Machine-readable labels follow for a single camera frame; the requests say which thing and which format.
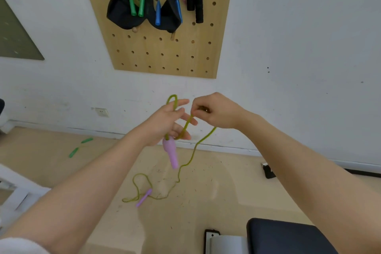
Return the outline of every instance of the forearm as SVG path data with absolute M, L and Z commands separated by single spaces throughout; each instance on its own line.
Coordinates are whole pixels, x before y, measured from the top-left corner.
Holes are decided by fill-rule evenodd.
M 143 149 L 134 129 L 43 196 L 4 235 L 37 242 L 52 254 L 76 253 L 90 236 Z
M 379 194 L 258 115 L 246 112 L 238 130 L 255 144 L 295 203 L 338 251 L 380 251 Z

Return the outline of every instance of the white sleeve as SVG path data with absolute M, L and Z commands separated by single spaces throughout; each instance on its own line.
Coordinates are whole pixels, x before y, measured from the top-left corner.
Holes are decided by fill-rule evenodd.
M 1 254 L 49 254 L 35 242 L 22 238 L 5 238 L 0 240 Z

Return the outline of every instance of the person's left hand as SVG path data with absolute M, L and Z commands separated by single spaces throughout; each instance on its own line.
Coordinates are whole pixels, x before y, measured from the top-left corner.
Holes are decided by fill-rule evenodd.
M 177 101 L 178 106 L 183 106 L 189 103 L 188 99 L 181 99 Z M 167 105 L 162 106 L 156 112 L 154 112 L 146 121 L 144 121 L 138 128 L 145 132 L 145 138 L 147 139 L 146 145 L 156 145 L 165 134 L 169 134 L 174 138 L 178 137 L 183 127 L 175 123 L 178 119 L 187 121 L 190 115 L 185 113 L 184 108 L 180 108 L 176 111 L 173 110 L 174 101 Z M 198 122 L 192 118 L 190 123 L 194 126 Z M 183 140 L 190 140 L 190 134 L 185 131 L 181 137 Z

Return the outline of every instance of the wooden floor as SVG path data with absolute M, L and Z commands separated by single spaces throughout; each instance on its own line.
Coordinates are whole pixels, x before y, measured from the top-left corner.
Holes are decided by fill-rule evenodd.
M 54 187 L 115 143 L 94 137 L 81 145 L 85 138 L 88 136 L 15 128 L 0 136 L 0 163 L 42 186 Z M 68 158 L 78 146 L 79 151 Z M 178 149 L 180 162 L 188 161 L 191 153 Z M 165 195 L 177 176 L 162 146 L 145 148 L 82 252 L 202 253 L 205 229 L 245 236 L 246 223 L 252 217 L 311 223 L 276 178 L 264 177 L 262 161 L 196 151 L 193 162 L 181 171 L 181 183 L 167 199 L 148 199 L 137 209 L 135 202 L 122 202 L 136 195 L 133 175 L 147 174 L 156 196 Z M 381 193 L 381 179 L 360 178 Z M 143 191 L 148 189 L 144 179 L 139 179 L 138 185 Z

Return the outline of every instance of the purple jump rope handle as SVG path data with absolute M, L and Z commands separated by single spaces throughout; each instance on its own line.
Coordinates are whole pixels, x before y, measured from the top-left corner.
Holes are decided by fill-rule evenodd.
M 143 198 L 140 199 L 139 203 L 136 204 L 136 207 L 138 208 L 138 207 L 144 202 L 144 200 L 145 200 L 149 195 L 151 195 L 151 193 L 152 193 L 152 189 L 149 189 L 149 190 L 145 193 L 145 195 L 143 196 Z
M 163 138 L 163 148 L 168 153 L 172 169 L 178 169 L 179 162 L 177 161 L 176 142 L 174 141 L 173 137 L 170 136 L 169 140 Z

